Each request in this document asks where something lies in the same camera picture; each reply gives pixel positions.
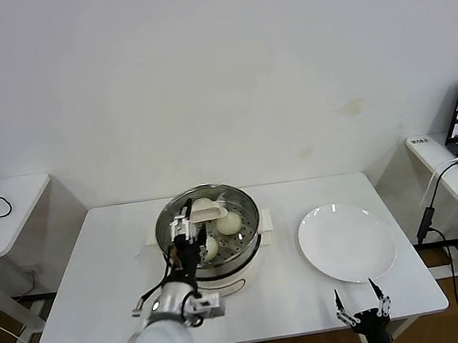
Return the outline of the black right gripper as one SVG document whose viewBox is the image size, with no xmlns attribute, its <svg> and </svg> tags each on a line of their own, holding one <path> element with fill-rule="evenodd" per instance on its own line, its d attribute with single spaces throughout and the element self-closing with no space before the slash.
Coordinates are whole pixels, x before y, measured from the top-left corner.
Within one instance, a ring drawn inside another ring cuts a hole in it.
<svg viewBox="0 0 458 343">
<path fill-rule="evenodd" d="M 378 298 L 378 306 L 356 313 L 354 316 L 350 315 L 346 312 L 338 291 L 335 290 L 336 317 L 347 327 L 352 327 L 355 333 L 364 335 L 367 343 L 394 343 L 386 329 L 390 321 L 390 296 L 384 294 L 372 279 L 369 279 L 369 284 Z"/>
</svg>

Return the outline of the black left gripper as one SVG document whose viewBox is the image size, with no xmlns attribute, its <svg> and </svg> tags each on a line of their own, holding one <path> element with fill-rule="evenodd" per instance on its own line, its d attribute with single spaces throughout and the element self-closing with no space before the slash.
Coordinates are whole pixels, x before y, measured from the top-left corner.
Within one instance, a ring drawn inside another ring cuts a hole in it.
<svg viewBox="0 0 458 343">
<path fill-rule="evenodd" d="M 170 224 L 171 240 L 175 247 L 173 277 L 187 284 L 197 282 L 197 268 L 201 262 L 201 248 L 206 244 L 206 225 L 191 221 L 192 203 L 184 205 L 184 215 L 176 215 Z"/>
</svg>

